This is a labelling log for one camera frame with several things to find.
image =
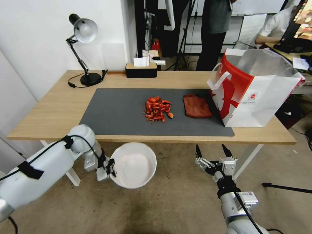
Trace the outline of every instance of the gray shirt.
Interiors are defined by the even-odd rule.
[[[201,32],[224,33],[232,14],[229,0],[205,0]]]

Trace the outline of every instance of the black lamp base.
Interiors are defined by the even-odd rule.
[[[85,86],[92,86],[101,83],[102,80],[103,80],[102,76],[97,73],[89,73],[89,75],[85,74],[80,78],[81,84]]]

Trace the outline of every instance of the person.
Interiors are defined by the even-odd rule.
[[[196,71],[212,71],[217,64],[236,0],[205,0],[202,12],[202,49]]]
[[[254,41],[255,44],[263,45],[265,43],[279,43],[288,28],[295,9],[295,4],[292,3],[288,8],[273,15],[267,22],[265,22],[263,28],[257,34]]]

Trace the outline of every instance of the red food pieces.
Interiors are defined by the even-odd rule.
[[[145,104],[145,113],[147,114],[146,121],[158,121],[161,120],[165,122],[164,112],[167,113],[169,118],[173,118],[173,114],[170,113],[171,102],[167,100],[161,100],[159,96],[151,97],[146,101]]]

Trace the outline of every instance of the bag handle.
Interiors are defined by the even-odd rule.
[[[212,71],[214,71],[214,70],[215,70],[218,66],[220,66],[220,65],[221,65],[221,69],[222,69],[222,63],[218,63],[218,64],[213,68]],[[209,85],[209,87],[210,87],[211,90],[218,89],[218,88],[220,87],[220,85],[222,84],[222,82],[223,82],[227,77],[228,77],[229,80],[230,80],[231,77],[232,77],[231,73],[229,73],[228,71],[224,72],[224,73],[222,74],[222,76],[219,78],[219,80],[218,80],[215,84],[213,84],[212,81],[211,81],[210,79],[207,81],[207,84]]]

